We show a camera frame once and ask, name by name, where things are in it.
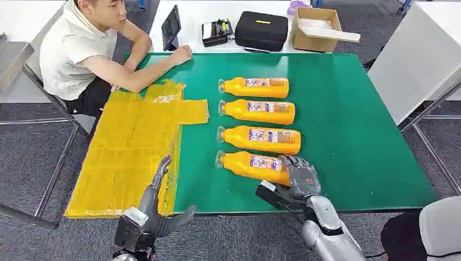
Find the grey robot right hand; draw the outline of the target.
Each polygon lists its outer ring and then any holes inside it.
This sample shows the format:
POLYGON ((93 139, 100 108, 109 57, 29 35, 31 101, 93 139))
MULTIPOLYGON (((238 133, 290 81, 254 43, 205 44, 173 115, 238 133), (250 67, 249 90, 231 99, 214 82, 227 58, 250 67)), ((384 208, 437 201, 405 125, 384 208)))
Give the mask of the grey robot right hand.
POLYGON ((286 167, 293 198, 302 199, 321 193, 321 184, 314 165, 297 156, 281 155, 278 159, 286 167))

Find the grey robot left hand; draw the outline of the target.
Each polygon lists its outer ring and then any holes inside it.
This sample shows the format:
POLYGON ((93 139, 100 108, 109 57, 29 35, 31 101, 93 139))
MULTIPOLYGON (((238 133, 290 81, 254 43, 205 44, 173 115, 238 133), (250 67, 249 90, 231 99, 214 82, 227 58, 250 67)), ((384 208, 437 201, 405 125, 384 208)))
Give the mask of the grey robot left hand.
POLYGON ((148 185, 141 197, 139 210, 148 216, 148 220, 143 226, 144 231, 161 238, 171 232, 186 225, 191 221, 196 213, 197 207, 190 205, 184 213, 174 217, 165 217, 158 212, 159 190, 165 174, 168 173, 167 167, 171 164, 171 156, 165 156, 153 176, 151 185, 148 185))

